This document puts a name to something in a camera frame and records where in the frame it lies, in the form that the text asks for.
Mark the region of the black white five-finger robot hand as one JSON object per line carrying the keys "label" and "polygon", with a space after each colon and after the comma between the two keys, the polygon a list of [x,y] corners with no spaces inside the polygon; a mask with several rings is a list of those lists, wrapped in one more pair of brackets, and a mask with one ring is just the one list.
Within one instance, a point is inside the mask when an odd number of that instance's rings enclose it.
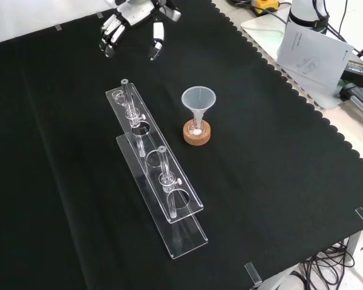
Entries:
{"label": "black white five-finger robot hand", "polygon": [[164,45],[165,28],[160,15],[177,22],[182,15],[173,1],[108,1],[114,13],[100,28],[102,38],[99,48],[106,57],[112,57],[124,34],[145,21],[152,20],[153,41],[149,59],[155,60]]}

